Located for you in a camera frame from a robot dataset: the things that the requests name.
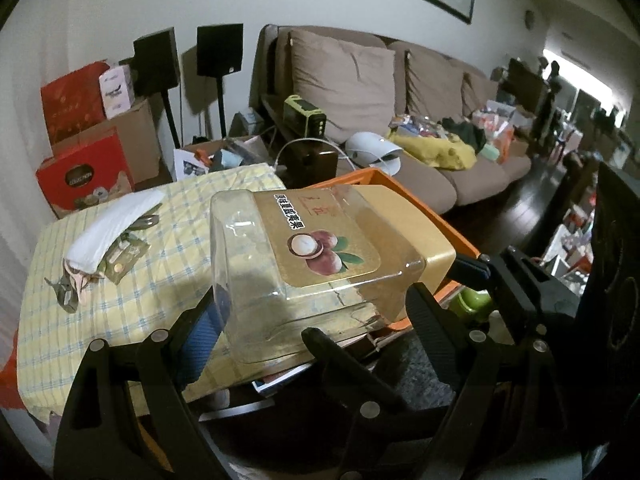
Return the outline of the white foam net sheet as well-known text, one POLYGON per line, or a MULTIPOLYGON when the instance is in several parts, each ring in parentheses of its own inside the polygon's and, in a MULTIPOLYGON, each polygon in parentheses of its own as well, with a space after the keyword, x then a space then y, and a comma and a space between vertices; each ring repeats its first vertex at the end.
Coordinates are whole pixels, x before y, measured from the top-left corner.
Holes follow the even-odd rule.
POLYGON ((114 241, 136 220, 158 206, 165 198, 159 188, 130 193, 112 200, 73 244, 64 261, 77 271, 96 273, 98 266, 114 241))

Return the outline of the clear jar gold lid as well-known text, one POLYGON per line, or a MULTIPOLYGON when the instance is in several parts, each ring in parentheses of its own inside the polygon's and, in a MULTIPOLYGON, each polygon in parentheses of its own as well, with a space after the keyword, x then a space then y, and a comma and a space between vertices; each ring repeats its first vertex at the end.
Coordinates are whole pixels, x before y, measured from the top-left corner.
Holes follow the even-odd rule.
POLYGON ((426 260, 363 190, 339 184, 212 197, 214 296, 233 359, 294 356, 308 327, 342 341, 405 317, 406 292, 422 283, 426 260))

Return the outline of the yellow plaid tablecloth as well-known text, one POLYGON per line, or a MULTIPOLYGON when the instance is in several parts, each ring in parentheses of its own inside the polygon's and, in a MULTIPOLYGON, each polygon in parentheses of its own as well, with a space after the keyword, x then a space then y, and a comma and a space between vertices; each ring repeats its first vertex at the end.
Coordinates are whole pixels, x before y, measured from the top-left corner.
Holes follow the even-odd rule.
POLYGON ((40 422, 62 414, 93 339, 112 346, 139 342, 198 304, 212 284, 209 201, 216 193, 283 187, 266 164, 163 185, 160 222, 139 235, 148 252, 118 284, 92 284, 74 313, 58 304, 52 284, 62 275, 70 244, 105 208, 95 206, 46 226, 32 256, 17 330, 17 390, 27 411, 40 422))

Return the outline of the small snack packet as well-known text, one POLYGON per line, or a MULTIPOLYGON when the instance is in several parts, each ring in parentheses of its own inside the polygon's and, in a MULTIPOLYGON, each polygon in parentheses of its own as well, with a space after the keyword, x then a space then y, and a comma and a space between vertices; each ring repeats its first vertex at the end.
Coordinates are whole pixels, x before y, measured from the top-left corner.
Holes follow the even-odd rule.
POLYGON ((131 232, 123 232, 114 240, 98 266, 98 274, 115 285, 132 270, 148 252, 150 245, 131 232))

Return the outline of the metal clip tool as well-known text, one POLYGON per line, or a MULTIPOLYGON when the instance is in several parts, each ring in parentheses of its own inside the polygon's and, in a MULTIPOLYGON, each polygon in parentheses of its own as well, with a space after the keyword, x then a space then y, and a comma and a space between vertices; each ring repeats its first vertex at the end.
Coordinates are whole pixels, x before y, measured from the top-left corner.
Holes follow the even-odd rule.
POLYGON ((137 218, 136 221, 132 222, 130 226, 128 226, 128 231, 143 231, 152 226, 157 226, 158 222, 160 222, 160 216, 158 214, 145 214, 140 218, 137 218))

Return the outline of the brown sofa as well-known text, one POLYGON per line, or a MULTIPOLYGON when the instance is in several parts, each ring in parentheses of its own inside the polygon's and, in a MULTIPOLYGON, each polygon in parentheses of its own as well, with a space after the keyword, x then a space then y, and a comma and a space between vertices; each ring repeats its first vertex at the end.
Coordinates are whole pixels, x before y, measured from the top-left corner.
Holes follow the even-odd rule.
MULTIPOLYGON (((261 99, 274 110, 291 94, 318 105, 336 144, 359 131, 384 136, 393 117, 402 114, 466 122, 498 91, 495 81, 457 58, 331 27, 265 26, 256 70, 261 99)), ((436 168, 410 152, 400 160, 396 180, 439 214, 497 195, 532 169, 529 157, 514 152, 498 162, 477 155, 469 169, 436 168)))

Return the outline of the red gift box front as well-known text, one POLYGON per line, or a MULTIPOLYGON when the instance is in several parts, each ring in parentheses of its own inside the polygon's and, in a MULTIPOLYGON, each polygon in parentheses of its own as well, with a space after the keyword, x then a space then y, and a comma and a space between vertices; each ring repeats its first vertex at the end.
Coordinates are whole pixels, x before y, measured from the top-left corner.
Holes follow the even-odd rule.
POLYGON ((56 218, 132 192, 134 180, 115 127, 89 130, 59 143, 36 171, 56 218))

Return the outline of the red gift box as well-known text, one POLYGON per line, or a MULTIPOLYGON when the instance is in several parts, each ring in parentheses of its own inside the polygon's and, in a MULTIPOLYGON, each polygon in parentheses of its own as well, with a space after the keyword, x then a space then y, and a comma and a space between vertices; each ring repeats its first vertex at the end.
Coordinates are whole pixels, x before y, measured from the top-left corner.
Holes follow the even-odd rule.
POLYGON ((100 76, 109 69, 104 61, 94 62, 40 88, 51 145, 104 122, 100 76))
POLYGON ((59 143, 36 171, 56 218, 132 192, 134 180, 115 127, 89 130, 59 143))

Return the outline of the brown cardboard box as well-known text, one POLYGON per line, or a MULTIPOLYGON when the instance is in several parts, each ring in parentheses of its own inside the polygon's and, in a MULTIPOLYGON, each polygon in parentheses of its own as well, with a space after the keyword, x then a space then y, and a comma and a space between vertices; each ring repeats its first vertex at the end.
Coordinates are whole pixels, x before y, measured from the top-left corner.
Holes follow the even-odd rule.
POLYGON ((152 110, 147 99, 137 99, 125 113, 100 122, 80 133, 53 144, 52 154, 62 155, 81 141, 93 141, 114 130, 134 184, 153 179, 160 173, 160 142, 157 139, 152 110))

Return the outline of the green black power station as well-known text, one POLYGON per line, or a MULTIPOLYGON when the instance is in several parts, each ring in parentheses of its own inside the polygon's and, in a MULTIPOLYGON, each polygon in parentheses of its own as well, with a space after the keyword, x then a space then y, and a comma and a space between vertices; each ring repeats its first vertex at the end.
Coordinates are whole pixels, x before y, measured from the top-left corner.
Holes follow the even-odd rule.
POLYGON ((297 94, 284 100, 283 121, 303 138, 322 138, 326 131, 326 113, 297 94))

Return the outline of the red gift box top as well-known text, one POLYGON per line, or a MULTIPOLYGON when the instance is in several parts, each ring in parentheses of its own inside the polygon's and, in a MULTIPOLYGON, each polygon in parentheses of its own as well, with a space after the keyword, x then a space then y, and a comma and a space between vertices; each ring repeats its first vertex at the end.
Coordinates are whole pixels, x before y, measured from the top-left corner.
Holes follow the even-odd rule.
POLYGON ((51 145, 104 122, 100 76, 109 69, 104 61, 94 62, 40 88, 51 145))

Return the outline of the pink white small box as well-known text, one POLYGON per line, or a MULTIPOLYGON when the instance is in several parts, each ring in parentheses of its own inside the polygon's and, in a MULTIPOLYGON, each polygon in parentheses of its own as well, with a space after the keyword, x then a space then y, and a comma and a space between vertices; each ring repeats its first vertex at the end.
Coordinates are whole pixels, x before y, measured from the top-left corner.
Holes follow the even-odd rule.
POLYGON ((136 96, 128 65, 114 66, 104 72, 99 76, 99 86, 107 119, 128 112, 134 105, 136 96))

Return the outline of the left black speaker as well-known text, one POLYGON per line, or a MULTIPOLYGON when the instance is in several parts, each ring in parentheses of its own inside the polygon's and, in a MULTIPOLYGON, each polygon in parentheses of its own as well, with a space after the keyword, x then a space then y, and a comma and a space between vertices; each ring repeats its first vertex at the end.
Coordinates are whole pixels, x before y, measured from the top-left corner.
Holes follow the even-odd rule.
POLYGON ((158 32, 142 36, 132 44, 136 73, 134 91, 138 96, 159 94, 163 102, 169 130, 175 148, 180 148, 180 140, 169 102, 169 90, 180 84, 180 67, 176 46, 175 29, 168 27, 158 32))

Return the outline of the black speaker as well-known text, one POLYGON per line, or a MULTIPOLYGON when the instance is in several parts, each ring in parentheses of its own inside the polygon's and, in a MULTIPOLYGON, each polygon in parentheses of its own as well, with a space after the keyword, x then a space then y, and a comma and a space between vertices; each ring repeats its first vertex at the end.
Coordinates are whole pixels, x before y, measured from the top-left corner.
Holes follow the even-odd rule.
POLYGON ((242 23, 204 25, 196 29, 196 73, 216 81, 220 134, 227 136, 224 108, 224 77, 242 70, 244 53, 242 23))
POLYGON ((132 44, 136 73, 134 91, 138 96, 159 94, 163 102, 169 130, 175 148, 180 148, 180 140, 169 102, 169 90, 180 84, 180 67, 176 46, 175 29, 168 27, 158 32, 142 36, 132 44))

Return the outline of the right black speaker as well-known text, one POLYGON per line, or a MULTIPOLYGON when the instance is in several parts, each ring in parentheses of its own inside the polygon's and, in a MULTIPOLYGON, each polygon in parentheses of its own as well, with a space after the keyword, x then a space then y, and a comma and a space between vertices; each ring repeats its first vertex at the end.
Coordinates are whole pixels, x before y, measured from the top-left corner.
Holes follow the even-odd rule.
POLYGON ((220 134, 227 136, 224 108, 224 77, 242 70, 244 53, 242 23, 204 25, 196 29, 196 73, 216 81, 220 134))

